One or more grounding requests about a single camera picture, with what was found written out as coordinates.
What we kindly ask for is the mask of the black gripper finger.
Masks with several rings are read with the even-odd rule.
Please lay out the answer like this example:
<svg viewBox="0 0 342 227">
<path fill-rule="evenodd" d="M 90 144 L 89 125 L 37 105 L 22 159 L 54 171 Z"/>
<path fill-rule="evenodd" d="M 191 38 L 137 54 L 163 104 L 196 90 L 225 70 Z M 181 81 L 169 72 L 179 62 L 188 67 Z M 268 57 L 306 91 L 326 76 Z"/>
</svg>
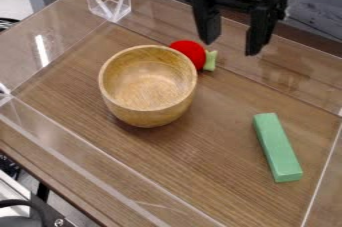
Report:
<svg viewBox="0 0 342 227">
<path fill-rule="evenodd" d="M 192 13 L 200 40 L 209 45 L 220 36 L 220 12 L 213 0 L 191 0 Z"/>
<path fill-rule="evenodd" d="M 255 56 L 268 44 L 277 21 L 277 10 L 273 6 L 257 5 L 249 13 L 249 28 L 245 33 L 245 56 Z"/>
</svg>

